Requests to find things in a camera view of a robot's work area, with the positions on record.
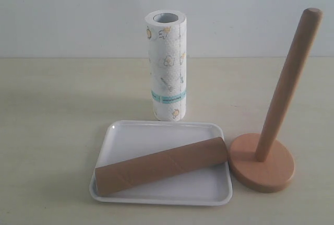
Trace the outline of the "wooden paper towel holder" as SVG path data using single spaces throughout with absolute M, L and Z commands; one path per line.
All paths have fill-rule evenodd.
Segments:
M 295 161 L 277 135 L 293 98 L 305 62 L 313 46 L 323 12 L 303 11 L 276 85 L 261 133 L 235 138 L 229 147 L 229 166 L 246 187 L 275 193 L 285 189 L 295 173 Z

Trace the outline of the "white rectangular plastic tray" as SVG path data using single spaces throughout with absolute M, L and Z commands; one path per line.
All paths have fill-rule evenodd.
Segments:
M 104 137 L 96 167 L 148 155 L 215 137 L 222 129 L 213 123 L 122 120 L 111 124 Z M 104 203 L 220 206 L 232 198 L 228 163 L 203 168 L 102 197 L 96 179 L 89 192 Z

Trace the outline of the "brown cardboard tube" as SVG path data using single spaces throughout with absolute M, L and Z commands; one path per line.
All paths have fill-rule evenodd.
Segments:
M 228 150 L 216 137 L 95 168 L 97 192 L 107 196 L 143 184 L 222 164 Z

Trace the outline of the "printed white paper towel roll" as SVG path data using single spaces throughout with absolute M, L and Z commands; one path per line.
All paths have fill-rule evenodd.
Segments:
M 145 21 L 154 114 L 160 121 L 180 121 L 186 114 L 186 16 L 158 10 Z

